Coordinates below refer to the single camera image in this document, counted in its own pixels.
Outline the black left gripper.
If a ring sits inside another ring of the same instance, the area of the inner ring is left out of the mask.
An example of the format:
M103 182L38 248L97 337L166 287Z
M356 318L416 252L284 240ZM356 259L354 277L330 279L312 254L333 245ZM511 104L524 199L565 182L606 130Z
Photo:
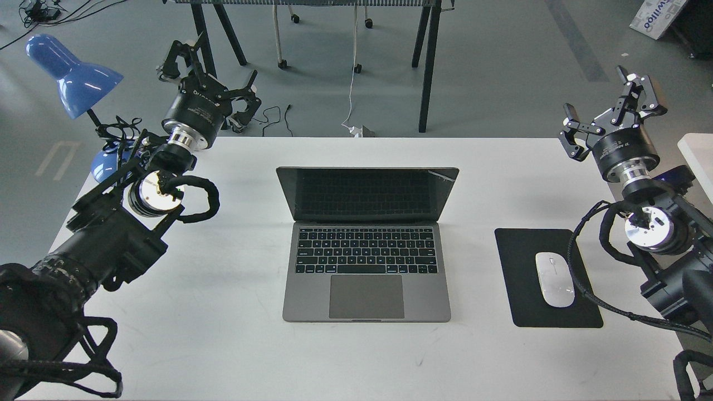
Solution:
M258 71L253 70L241 89L229 90L212 75L204 82L203 65L198 51L203 40L191 43L173 41L167 56L156 71L159 81L180 83L178 94L162 121L163 129L170 134L176 127L188 127L196 134L199 149L211 148L225 120L225 129L239 134L252 121L262 105L257 97L255 80ZM178 59L185 61L188 73L181 76ZM231 102L237 109L232 113Z

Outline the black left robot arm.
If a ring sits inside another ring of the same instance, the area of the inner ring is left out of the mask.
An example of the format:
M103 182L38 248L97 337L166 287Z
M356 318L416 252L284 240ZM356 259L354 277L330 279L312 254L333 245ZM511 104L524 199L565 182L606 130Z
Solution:
M26 53L57 84L70 117L88 114L115 155L115 169L73 205L71 237L31 267L2 266L2 399L14 400L42 382L61 383L102 398L119 398L122 376L108 353L118 328L107 317L87 316L86 302L100 287L115 291L145 274L167 251L171 225L206 221L219 210L219 191L192 176L194 153L210 148L221 129L240 130L261 105L252 71L230 90L203 70L194 44L174 41L158 68L178 94L162 121L164 137L110 135L92 107L122 76L80 61L55 37L38 34Z

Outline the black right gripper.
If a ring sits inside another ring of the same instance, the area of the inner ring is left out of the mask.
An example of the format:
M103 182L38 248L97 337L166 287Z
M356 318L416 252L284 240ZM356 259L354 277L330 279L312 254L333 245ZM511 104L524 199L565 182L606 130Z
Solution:
M669 111L664 97L657 94L657 81L648 75L629 73L621 65L616 67L616 73L624 90L613 109L601 113L591 124L583 124L575 107L566 102L566 118L559 134L569 158L583 162L591 153L602 178L611 183L621 181L616 169L622 163L640 160L649 171L659 165L660 157L642 122Z

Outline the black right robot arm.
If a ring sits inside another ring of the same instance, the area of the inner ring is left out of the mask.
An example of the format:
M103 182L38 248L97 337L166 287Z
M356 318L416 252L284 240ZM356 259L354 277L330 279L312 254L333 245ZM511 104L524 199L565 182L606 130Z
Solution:
M647 75L629 73L617 66L623 89L616 104L586 124L576 109L565 104L566 118L559 140L568 157L578 162L593 155L601 177L622 185L622 200L596 203L583 216L569 239L565 260L581 230L599 212L599 244L613 259L639 267L647 277L642 297L660 318L611 306L572 276L573 284L588 300L611 312L646 325L672 330L711 342L712 241L711 220L688 202L685 194L695 175L686 165L658 176L660 164L644 120L666 114L658 83Z

